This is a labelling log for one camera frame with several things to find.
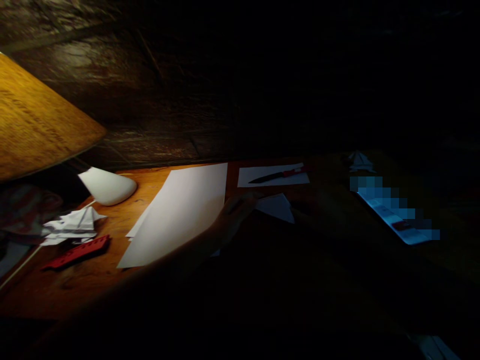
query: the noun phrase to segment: lamp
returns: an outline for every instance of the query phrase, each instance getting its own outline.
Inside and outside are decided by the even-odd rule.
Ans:
[[[0,183],[73,159],[106,133],[0,52]],[[91,166],[78,176],[102,205],[120,203],[137,188],[130,178]]]

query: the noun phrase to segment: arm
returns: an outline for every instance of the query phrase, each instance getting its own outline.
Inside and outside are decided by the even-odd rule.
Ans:
[[[246,193],[231,197],[207,230],[168,256],[135,272],[71,318],[58,323],[29,349],[25,357],[56,359],[71,353],[72,349],[78,357],[81,357],[79,352],[91,354],[108,343],[106,337],[114,339],[119,334],[126,336],[125,329],[137,331],[138,327],[144,328],[152,312],[158,314],[163,329],[168,329],[176,320],[171,311],[175,306],[175,291],[216,250],[232,240],[242,221],[254,210],[259,196]]]

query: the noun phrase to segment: wooden lamp shade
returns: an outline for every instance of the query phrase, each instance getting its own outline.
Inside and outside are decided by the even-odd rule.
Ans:
[[[0,182],[75,157],[107,130],[0,53]]]

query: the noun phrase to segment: dark wall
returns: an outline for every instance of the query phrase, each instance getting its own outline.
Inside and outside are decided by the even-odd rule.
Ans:
[[[0,1],[0,51],[108,128],[105,169],[434,145],[473,101],[462,6]]]

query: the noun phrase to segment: knife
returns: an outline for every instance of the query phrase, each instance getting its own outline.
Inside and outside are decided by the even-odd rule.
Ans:
[[[262,176],[262,177],[256,178],[255,180],[249,181],[248,183],[249,184],[261,184],[261,183],[267,182],[269,180],[278,179],[278,178],[288,178],[292,175],[306,173],[306,172],[309,172],[309,171],[312,171],[312,170],[313,170],[313,168],[311,166],[297,167],[296,169],[293,169],[293,170],[281,171],[281,172],[273,173],[271,175]]]

